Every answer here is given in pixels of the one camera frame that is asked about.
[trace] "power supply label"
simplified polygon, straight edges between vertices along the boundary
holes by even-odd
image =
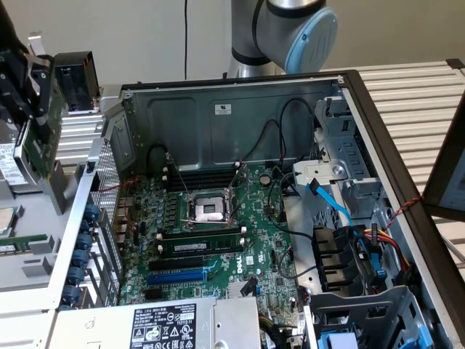
[[[195,348],[195,304],[134,311],[130,349]]]

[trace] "light blue cap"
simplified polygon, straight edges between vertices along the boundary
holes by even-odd
[[[337,19],[333,10],[324,7],[301,28],[286,58],[287,74],[319,71],[333,48],[337,34]]]

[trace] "cable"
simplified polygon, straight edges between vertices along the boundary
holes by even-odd
[[[109,188],[105,188],[105,189],[100,189],[100,190],[99,190],[99,193],[104,193],[104,192],[106,192],[106,191],[110,191],[110,190],[115,189],[115,188],[126,187],[127,185],[128,185],[128,186],[131,186],[131,185],[135,184],[138,180],[139,180],[139,177],[136,176],[133,180],[131,180],[131,181],[129,181],[129,182],[125,182],[125,183],[123,183],[123,184],[114,185],[113,187],[109,187]]]
[[[166,153],[168,153],[168,148],[166,147],[166,145],[162,144],[162,143],[153,143],[149,148],[148,148],[148,151],[147,151],[147,155],[145,156],[145,168],[146,168],[146,171],[147,173],[149,172],[148,171],[148,163],[150,161],[150,154],[152,153],[152,151],[156,148],[160,148],[160,149],[163,149],[163,151]]]
[[[354,240],[354,243],[349,244],[349,245],[350,245],[350,249],[352,250],[352,254],[354,255],[355,265],[357,266],[360,277],[362,278],[362,283],[363,283],[362,296],[365,295],[365,291],[367,291],[368,294],[373,294],[373,290],[368,285],[368,280],[369,280],[368,271],[366,271],[366,268],[363,265],[363,262],[360,259],[360,256],[358,255],[358,252],[357,252],[357,240]]]
[[[258,138],[258,140],[256,140],[254,146],[251,148],[251,150],[248,151],[248,153],[242,158],[242,161],[246,161],[253,153],[254,151],[257,149],[257,147],[259,146],[260,142],[263,140],[263,137],[264,137],[264,134],[265,132],[267,131],[267,128],[269,125],[271,124],[274,124],[276,125],[276,127],[278,128],[278,131],[279,131],[279,124],[276,120],[274,119],[270,119],[268,120],[265,125],[263,126],[263,129],[262,129],[262,132],[260,133],[260,136]],[[284,149],[286,149],[286,143],[284,142],[284,139],[280,140],[280,142],[283,142],[284,144]]]
[[[391,220],[389,221],[389,223],[387,223],[386,225],[386,230],[389,229],[389,227],[392,225],[392,223],[394,222],[395,218],[402,212],[405,211],[405,209],[407,209],[408,207],[410,206],[413,206],[414,204],[416,204],[417,202],[421,201],[423,199],[423,194],[421,194],[418,198],[412,198],[410,201],[407,201],[406,203],[404,203],[401,207],[399,207],[399,209],[394,212],[394,216],[391,218]]]
[[[290,279],[290,280],[294,280],[295,278],[300,278],[302,275],[305,275],[306,273],[308,273],[309,271],[312,271],[313,269],[316,269],[317,266],[316,265],[313,265],[312,267],[302,271],[301,273],[298,273],[296,275],[286,275],[284,274],[284,272],[281,270],[281,265],[283,264],[283,261],[284,261],[284,258],[286,258],[286,256],[289,254],[289,252],[292,250],[292,247],[288,248],[286,250],[286,252],[284,252],[284,254],[281,256],[281,258],[279,259],[279,262],[278,262],[278,272],[279,272],[279,275],[281,275],[282,277],[284,278],[287,278],[287,279]]]
[[[276,186],[276,183],[279,181],[279,177],[276,177],[276,179],[273,181],[271,187],[270,187],[270,192],[268,193],[268,200],[267,200],[267,204],[268,204],[268,207],[271,207],[271,193],[273,192],[273,188]],[[268,218],[270,219],[271,223],[273,223],[273,225],[283,231],[284,233],[287,233],[287,234],[291,234],[291,235],[296,235],[296,236],[302,236],[304,238],[308,238],[310,240],[310,243],[312,241],[312,237],[311,236],[308,236],[307,234],[305,233],[300,233],[299,231],[293,231],[293,230],[289,230],[289,229],[285,229],[283,227],[281,227],[279,224],[277,224],[275,222],[275,220],[273,219],[272,217],[272,214],[271,214],[271,209],[268,210]]]
[[[365,229],[363,232],[367,233],[368,235],[371,236],[371,229]],[[378,229],[378,233],[380,233],[383,237],[392,240],[393,242],[396,243],[397,246],[399,246],[399,244],[389,234],[387,234],[385,231],[382,231],[381,229]],[[407,266],[407,268],[409,268],[410,265],[411,265],[410,262],[408,262],[407,258],[405,258],[405,256],[403,254],[402,254],[402,258],[404,259],[404,263]]]
[[[187,80],[187,0],[184,0],[184,80]]]
[[[373,236],[371,234],[366,233],[365,236],[367,236],[369,239],[372,239]],[[404,257],[402,252],[400,251],[399,245],[397,245],[397,242],[395,242],[391,238],[387,238],[386,236],[379,236],[378,240],[386,242],[394,247],[394,250],[397,253],[397,256],[399,257],[400,264],[402,267],[402,271],[405,273],[407,271],[408,266],[410,266],[410,263],[407,261],[407,259]]]
[[[283,109],[281,109],[281,113],[279,115],[279,136],[280,136],[279,151],[281,154],[281,157],[280,157],[281,166],[283,165],[284,158],[286,157],[286,153],[287,153],[287,151],[283,151],[283,145],[281,143],[281,140],[284,139],[283,137],[283,116],[284,116],[284,112],[286,111],[288,105],[296,101],[303,103],[305,107],[307,108],[309,115],[310,115],[310,126],[311,126],[310,135],[312,136],[312,145],[310,148],[310,160],[313,159],[313,151],[315,149],[315,124],[314,124],[315,114],[313,113],[312,107],[310,107],[310,104],[308,104],[308,102],[305,99],[301,97],[294,97],[288,100],[286,104],[284,104]]]

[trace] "perforated metal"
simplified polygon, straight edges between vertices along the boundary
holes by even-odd
[[[100,151],[100,160],[97,165],[97,173],[100,179],[99,191],[92,192],[94,204],[106,209],[108,220],[113,224],[116,204],[118,201],[118,185],[120,177],[116,169],[115,158],[111,150],[110,142],[105,141]]]

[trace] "metal panel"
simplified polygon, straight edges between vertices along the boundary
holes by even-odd
[[[357,69],[422,193],[465,90],[465,76],[446,62]],[[449,250],[454,260],[461,263],[461,256],[456,255],[457,249],[465,247],[465,223],[434,221],[449,240],[446,244],[452,244]]]

